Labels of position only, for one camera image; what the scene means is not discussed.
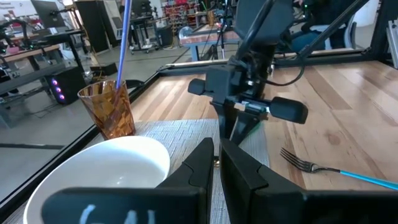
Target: white bowl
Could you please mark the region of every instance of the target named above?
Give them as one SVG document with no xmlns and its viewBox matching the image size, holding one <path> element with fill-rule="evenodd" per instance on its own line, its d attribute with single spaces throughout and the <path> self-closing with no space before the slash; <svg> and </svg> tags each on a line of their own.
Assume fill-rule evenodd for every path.
<svg viewBox="0 0 398 224">
<path fill-rule="evenodd" d="M 101 142 L 69 158 L 39 184 L 26 205 L 24 223 L 43 223 L 43 203 L 62 189 L 154 188 L 169 169 L 169 153 L 155 139 L 128 136 Z"/>
</svg>

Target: bowl rim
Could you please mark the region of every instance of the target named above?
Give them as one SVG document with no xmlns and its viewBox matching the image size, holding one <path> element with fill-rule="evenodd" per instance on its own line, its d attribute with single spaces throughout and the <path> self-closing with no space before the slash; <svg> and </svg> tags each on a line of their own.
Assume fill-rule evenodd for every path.
<svg viewBox="0 0 398 224">
<path fill-rule="evenodd" d="M 119 138 L 114 138 L 114 139 L 105 140 L 105 141 L 99 142 L 99 143 L 97 143 L 97 144 L 94 144 L 94 145 L 92 145 L 92 146 L 90 146 L 90 147 L 87 147 L 86 149 L 81 150 L 80 152 L 76 153 L 75 155 L 69 157 L 67 160 L 65 160 L 63 163 L 61 163 L 59 166 L 57 166 L 53 171 L 51 171 L 51 173 L 49 173 L 49 174 L 41 181 L 41 183 L 36 187 L 36 189 L 35 189 L 35 190 L 33 191 L 33 193 L 30 195 L 30 197 L 29 197 L 29 199 L 28 199 L 28 201 L 27 201 L 27 203 L 26 203 L 25 209 L 24 209 L 24 215 L 23 215 L 22 223 L 23 223 L 23 224 L 28 224 L 28 223 L 29 223 L 28 220 L 27 220 L 27 211 L 28 211 L 29 205 L 31 204 L 32 199 L 34 198 L 34 195 L 36 194 L 36 192 L 38 191 L 38 189 L 39 189 L 39 188 L 42 186 L 42 184 L 48 179 L 48 177 L 51 176 L 51 174 L 52 174 L 53 172 L 55 172 L 59 167 L 61 167 L 62 165 L 64 165 L 64 163 L 68 162 L 70 159 L 72 159 L 72 158 L 74 158 L 75 156 L 81 154 L 82 152 L 84 152 L 84 151 L 86 151 L 86 150 L 89 150 L 89 149 L 92 149 L 92 148 L 94 148 L 94 147 L 96 147 L 96 146 L 102 145 L 102 144 L 104 144 L 104 143 L 106 143 L 106 142 L 109 142 L 109 141 L 117 141 L 118 139 L 121 139 L 121 138 L 145 138 L 145 139 L 150 139 L 151 141 L 158 142 L 161 146 L 163 146 L 163 149 L 164 149 L 164 150 L 166 151 L 166 153 L 169 155 L 169 156 L 167 156 L 167 161 L 166 161 L 169 168 L 165 170 L 165 176 L 164 176 L 164 178 L 163 178 L 162 181 L 164 181 L 164 180 L 169 176 L 170 167 L 171 167 L 170 154 L 169 154 L 167 148 L 166 148 L 161 142 L 159 142 L 158 140 L 156 140 L 156 139 L 154 139 L 154 138 L 146 137 L 146 136 L 123 136 L 123 137 L 119 137 Z"/>
<path fill-rule="evenodd" d="M 96 82 L 96 83 L 92 83 L 92 84 L 90 84 L 90 85 L 88 85 L 88 86 L 82 88 L 81 90 L 79 90 L 79 92 L 77 93 L 77 96 L 80 97 L 80 98 L 83 98 L 83 99 L 85 99 L 85 98 L 93 98 L 93 97 L 96 97 L 96 96 L 105 95 L 105 94 L 107 94 L 107 93 L 116 93 L 117 90 L 118 90 L 118 89 L 115 88 L 115 89 L 113 89 L 113 90 L 108 90 L 108 91 L 105 91 L 105 92 L 102 92 L 102 93 L 97 93 L 97 94 L 90 95 L 90 96 L 83 96 L 83 95 L 81 94 L 81 93 L 84 92 L 85 89 L 91 88 L 91 87 L 93 87 L 93 86 L 95 86 L 95 85 L 100 85 L 101 83 L 112 83 L 113 85 L 116 86 L 116 80 L 103 80 L 103 81 L 98 81 L 98 82 Z M 125 81 L 125 80 L 122 80 L 121 86 L 124 87 L 125 85 L 126 85 L 126 81 Z"/>
</svg>

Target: silver fork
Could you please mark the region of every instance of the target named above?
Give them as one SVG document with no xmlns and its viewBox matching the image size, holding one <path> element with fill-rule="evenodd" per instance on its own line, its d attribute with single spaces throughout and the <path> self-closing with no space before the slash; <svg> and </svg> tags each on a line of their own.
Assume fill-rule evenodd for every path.
<svg viewBox="0 0 398 224">
<path fill-rule="evenodd" d="M 304 160 L 298 158 L 296 155 L 289 152 L 288 150 L 286 150 L 285 148 L 282 148 L 282 150 L 280 151 L 280 155 L 284 159 L 286 159 L 287 162 L 291 163 L 293 166 L 295 166 L 296 168 L 298 168 L 299 170 L 302 170 L 304 172 L 308 172 L 311 174 L 314 174 L 314 173 L 317 173 L 320 171 L 338 172 L 338 173 L 346 175 L 348 177 L 354 177 L 359 180 L 364 180 L 366 182 L 370 182 L 370 183 L 374 183 L 377 185 L 381 185 L 383 187 L 398 190 L 398 183 L 387 181 L 387 180 L 382 180 L 382 179 L 377 179 L 374 177 L 367 177 L 365 175 L 355 174 L 352 172 L 334 169 L 334 168 L 330 168 L 330 167 L 323 167 L 323 166 L 320 166 L 313 162 L 304 161 Z"/>
</svg>

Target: straw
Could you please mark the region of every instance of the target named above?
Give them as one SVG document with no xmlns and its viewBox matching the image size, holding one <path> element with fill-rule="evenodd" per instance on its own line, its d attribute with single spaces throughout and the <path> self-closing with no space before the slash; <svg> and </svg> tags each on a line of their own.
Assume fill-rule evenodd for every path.
<svg viewBox="0 0 398 224">
<path fill-rule="evenodd" d="M 122 73 L 124 56 L 126 55 L 126 42 L 130 29 L 130 15 L 131 15 L 131 3 L 132 0 L 126 0 L 124 5 L 124 15 L 123 15 L 123 34 L 122 34 L 122 44 L 120 46 L 120 62 L 118 70 L 118 79 L 116 80 L 116 88 L 119 89 L 122 85 Z"/>
</svg>

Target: gray placemat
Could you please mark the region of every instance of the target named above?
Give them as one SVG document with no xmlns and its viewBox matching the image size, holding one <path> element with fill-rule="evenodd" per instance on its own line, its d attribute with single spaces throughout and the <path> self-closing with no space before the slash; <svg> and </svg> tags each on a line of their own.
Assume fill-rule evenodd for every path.
<svg viewBox="0 0 398 224">
<path fill-rule="evenodd" d="M 215 119 L 181 120 L 181 121 L 148 121 L 137 122 L 137 135 L 154 138 L 161 142 L 169 151 L 171 157 L 170 173 L 181 165 L 181 162 L 194 150 L 203 138 L 213 138 L 215 155 L 218 155 L 220 135 L 218 121 Z M 99 134 L 87 146 L 104 141 Z M 262 164 L 269 165 L 264 123 L 261 123 L 242 142 L 240 147 Z M 22 224 L 22 216 L 26 203 L 16 210 L 4 223 Z M 213 198 L 211 203 L 211 223 L 229 223 L 223 188 L 220 180 L 220 170 L 214 169 Z"/>
</svg>

